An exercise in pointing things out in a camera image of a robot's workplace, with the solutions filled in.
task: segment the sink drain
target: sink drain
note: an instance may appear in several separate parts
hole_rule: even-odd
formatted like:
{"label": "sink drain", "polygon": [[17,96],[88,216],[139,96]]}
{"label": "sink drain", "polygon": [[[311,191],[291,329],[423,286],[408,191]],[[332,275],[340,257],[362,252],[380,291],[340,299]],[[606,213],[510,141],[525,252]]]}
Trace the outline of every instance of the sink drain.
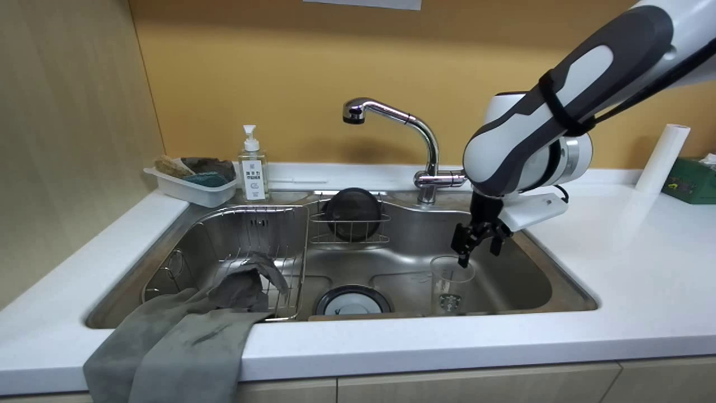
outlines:
{"label": "sink drain", "polygon": [[313,310],[318,317],[378,317],[390,314],[393,307],[375,289],[367,286],[339,286],[325,294]]}

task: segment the black rubber stopper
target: black rubber stopper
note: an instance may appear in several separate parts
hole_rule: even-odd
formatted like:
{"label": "black rubber stopper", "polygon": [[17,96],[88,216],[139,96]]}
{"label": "black rubber stopper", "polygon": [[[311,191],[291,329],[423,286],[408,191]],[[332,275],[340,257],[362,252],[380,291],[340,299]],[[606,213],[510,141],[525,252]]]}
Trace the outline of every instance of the black rubber stopper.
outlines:
{"label": "black rubber stopper", "polygon": [[337,238],[362,243],[380,227],[380,204],[365,188],[344,188],[325,204],[325,217]]}

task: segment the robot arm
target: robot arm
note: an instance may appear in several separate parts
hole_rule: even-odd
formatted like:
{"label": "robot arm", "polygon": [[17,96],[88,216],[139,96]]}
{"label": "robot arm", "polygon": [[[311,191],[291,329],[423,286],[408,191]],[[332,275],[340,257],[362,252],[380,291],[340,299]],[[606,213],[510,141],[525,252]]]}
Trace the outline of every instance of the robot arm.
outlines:
{"label": "robot arm", "polygon": [[475,188],[473,221],[453,243],[463,262],[487,238],[498,238],[492,252],[499,252],[510,234],[503,220],[510,197],[587,170],[592,148],[584,141],[568,148],[572,140],[661,89],[716,78],[715,21],[716,0],[643,0],[489,122],[463,154]]}

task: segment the faucet spout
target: faucet spout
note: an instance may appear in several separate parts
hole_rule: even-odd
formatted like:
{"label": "faucet spout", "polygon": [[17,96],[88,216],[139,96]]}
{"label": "faucet spout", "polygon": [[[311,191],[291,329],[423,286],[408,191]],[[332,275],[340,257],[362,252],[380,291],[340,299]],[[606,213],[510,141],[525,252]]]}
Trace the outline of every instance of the faucet spout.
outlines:
{"label": "faucet spout", "polygon": [[365,114],[375,112],[380,114],[385,120],[393,120],[401,125],[410,125],[412,131],[417,131],[422,134],[422,140],[425,141],[428,148],[428,165],[425,173],[435,176],[438,170],[438,141],[435,140],[429,125],[425,122],[422,122],[418,117],[393,108],[387,104],[380,104],[377,99],[351,99],[343,106],[343,122],[351,124],[351,125],[362,125],[365,124]]}

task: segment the backsplash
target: backsplash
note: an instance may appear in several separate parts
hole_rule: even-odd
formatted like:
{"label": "backsplash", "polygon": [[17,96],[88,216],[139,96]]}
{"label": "backsplash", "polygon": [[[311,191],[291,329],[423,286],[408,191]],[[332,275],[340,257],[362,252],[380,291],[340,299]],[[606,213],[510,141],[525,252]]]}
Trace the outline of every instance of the backsplash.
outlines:
{"label": "backsplash", "polygon": [[[375,96],[418,114],[462,164],[492,94],[527,89],[631,0],[425,0],[423,11],[301,0],[133,0],[170,154],[236,159],[258,124],[268,161],[422,164],[385,120],[344,125]],[[716,85],[672,89],[593,133],[596,169],[643,169],[666,124],[692,125],[686,154],[716,151]]]}

